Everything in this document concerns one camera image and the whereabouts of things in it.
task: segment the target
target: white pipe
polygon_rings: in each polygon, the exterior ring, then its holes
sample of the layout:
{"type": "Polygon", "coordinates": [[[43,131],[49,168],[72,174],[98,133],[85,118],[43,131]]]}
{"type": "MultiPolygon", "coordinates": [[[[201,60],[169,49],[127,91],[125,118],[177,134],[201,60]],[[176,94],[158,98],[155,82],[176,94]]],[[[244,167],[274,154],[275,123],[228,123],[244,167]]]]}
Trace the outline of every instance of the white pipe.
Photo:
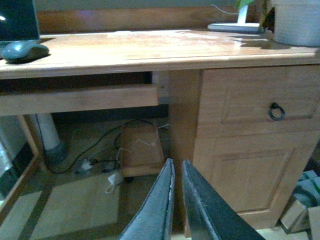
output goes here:
{"type": "Polygon", "coordinates": [[[45,150],[56,148],[60,143],[60,139],[56,130],[54,120],[50,113],[38,113],[37,118],[39,121],[43,146],[45,150]]]}

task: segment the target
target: floor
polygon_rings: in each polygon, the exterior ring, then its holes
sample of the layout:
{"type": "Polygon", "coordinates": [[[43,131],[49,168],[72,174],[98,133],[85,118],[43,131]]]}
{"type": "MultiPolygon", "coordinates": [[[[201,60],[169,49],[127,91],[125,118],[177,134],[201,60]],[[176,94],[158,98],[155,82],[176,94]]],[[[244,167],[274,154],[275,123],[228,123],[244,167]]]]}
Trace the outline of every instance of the floor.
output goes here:
{"type": "MultiPolygon", "coordinates": [[[[57,126],[67,143],[68,157],[55,171],[66,169],[77,155],[86,150],[108,130],[125,121],[79,123],[57,126]]],[[[158,119],[158,125],[167,119],[158,119]]],[[[51,174],[39,171],[29,181],[24,193],[0,227],[1,240],[116,240],[118,235],[139,210],[152,187],[156,175],[135,177],[123,182],[112,194],[106,194],[108,177],[114,172],[102,173],[103,164],[97,163],[89,171],[74,174],[84,157],[99,149],[112,147],[121,129],[114,130],[91,151],[79,158],[73,172],[51,174]]],[[[168,157],[168,132],[160,130],[164,156],[168,157]]],[[[98,152],[98,161],[114,159],[117,151],[98,152]]],[[[177,217],[173,220],[173,240],[184,240],[177,217]]],[[[306,232],[285,234],[281,227],[258,232],[267,240],[308,240],[306,232]]]]}

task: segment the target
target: desk cabinet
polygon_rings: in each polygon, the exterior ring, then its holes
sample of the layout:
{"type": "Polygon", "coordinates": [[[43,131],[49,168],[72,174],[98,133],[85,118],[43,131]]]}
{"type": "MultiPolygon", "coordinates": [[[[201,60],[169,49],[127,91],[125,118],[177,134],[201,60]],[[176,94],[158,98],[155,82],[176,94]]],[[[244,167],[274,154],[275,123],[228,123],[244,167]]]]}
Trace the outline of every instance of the desk cabinet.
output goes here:
{"type": "Polygon", "coordinates": [[[191,158],[253,227],[273,227],[320,137],[320,66],[205,69],[171,77],[171,112],[189,113],[171,117],[172,158],[191,158]],[[181,81],[189,82],[185,89],[181,81]],[[199,92],[192,94],[192,84],[199,92]],[[177,88],[184,93],[177,95],[177,88]],[[282,120],[269,116],[271,103],[283,108],[282,120]],[[190,124],[195,131],[186,136],[190,124]],[[175,149],[183,141],[189,149],[175,149]]]}

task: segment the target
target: desk drawer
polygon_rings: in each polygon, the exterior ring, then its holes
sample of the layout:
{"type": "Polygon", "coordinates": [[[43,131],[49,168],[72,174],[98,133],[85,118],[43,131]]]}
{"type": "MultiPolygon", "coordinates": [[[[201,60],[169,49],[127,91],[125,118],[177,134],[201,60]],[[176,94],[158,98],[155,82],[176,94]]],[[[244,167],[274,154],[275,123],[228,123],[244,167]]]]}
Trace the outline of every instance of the desk drawer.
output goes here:
{"type": "Polygon", "coordinates": [[[0,116],[158,105],[155,84],[133,84],[0,95],[0,116]]]}
{"type": "Polygon", "coordinates": [[[204,70],[202,81],[198,138],[320,129],[320,66],[204,70]],[[284,119],[269,116],[273,102],[284,119]]]}

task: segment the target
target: desk top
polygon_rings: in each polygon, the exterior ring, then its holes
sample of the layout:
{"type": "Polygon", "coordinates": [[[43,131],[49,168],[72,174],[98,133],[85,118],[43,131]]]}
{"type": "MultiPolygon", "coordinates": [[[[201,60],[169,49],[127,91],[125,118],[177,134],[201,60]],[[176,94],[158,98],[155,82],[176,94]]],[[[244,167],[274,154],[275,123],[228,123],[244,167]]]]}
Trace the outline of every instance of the desk top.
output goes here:
{"type": "Polygon", "coordinates": [[[50,55],[9,65],[0,79],[142,71],[320,64],[318,47],[274,42],[272,34],[208,30],[117,31],[41,36],[50,55]]]}

